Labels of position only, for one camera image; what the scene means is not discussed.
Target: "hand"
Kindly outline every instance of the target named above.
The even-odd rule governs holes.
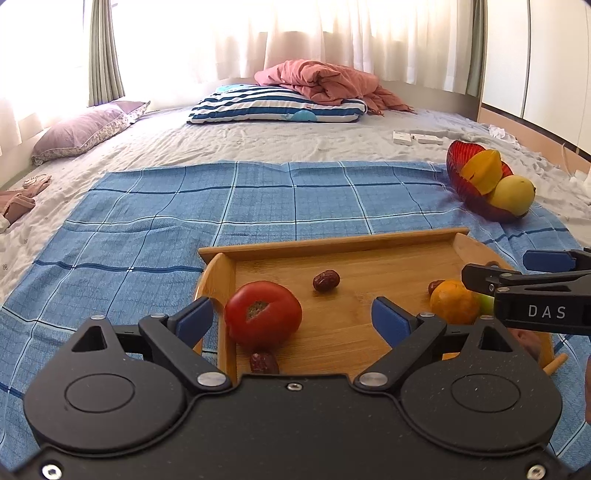
[[[585,370],[585,420],[591,424],[591,356],[587,359]]]
[[[540,340],[540,337],[530,330],[522,330],[519,328],[509,328],[507,330],[510,331],[511,335],[515,337],[515,340],[519,342],[525,351],[534,357],[536,362],[540,359],[540,353],[542,352],[542,341]]]

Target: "red glass bowl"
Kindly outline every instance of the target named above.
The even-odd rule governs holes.
[[[492,206],[474,185],[460,175],[460,171],[468,160],[483,150],[486,150],[486,148],[481,145],[460,142],[459,140],[456,140],[449,146],[447,149],[447,174],[452,182],[452,186],[457,195],[472,212],[483,216],[491,222],[515,222],[521,217],[517,217],[505,209]],[[513,175],[509,165],[505,162],[502,163],[503,178]]]

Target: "white box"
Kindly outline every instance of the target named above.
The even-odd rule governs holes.
[[[398,145],[412,145],[413,139],[410,134],[403,132],[392,132],[392,140]]]
[[[413,139],[415,139],[418,143],[443,145],[443,139],[436,137],[435,135],[413,134]]]

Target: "wooden tray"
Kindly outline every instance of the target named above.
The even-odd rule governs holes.
[[[385,233],[298,242],[200,248],[207,263],[195,298],[213,299],[219,315],[217,364],[233,382],[250,373],[249,356],[228,336],[223,306],[240,286],[270,280],[291,290],[303,310],[296,334],[275,351],[282,374],[343,372],[351,378],[390,350],[371,324],[371,304],[384,296],[412,314],[429,310],[427,286],[460,279],[467,263],[497,261],[493,250],[466,236],[467,228]],[[312,279],[336,270],[341,281],[319,294]],[[553,359],[550,335],[540,364]],[[195,347],[200,352],[201,344]]]

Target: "pink cloth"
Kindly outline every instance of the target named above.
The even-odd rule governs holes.
[[[379,79],[351,67],[315,60],[287,60],[255,73],[259,85],[281,85],[321,105],[340,105],[347,98],[361,98],[370,113],[383,110],[412,112],[400,97],[382,88]]]
[[[33,197],[42,192],[51,183],[47,176],[22,190],[6,190],[0,192],[0,215],[12,225],[35,206]]]

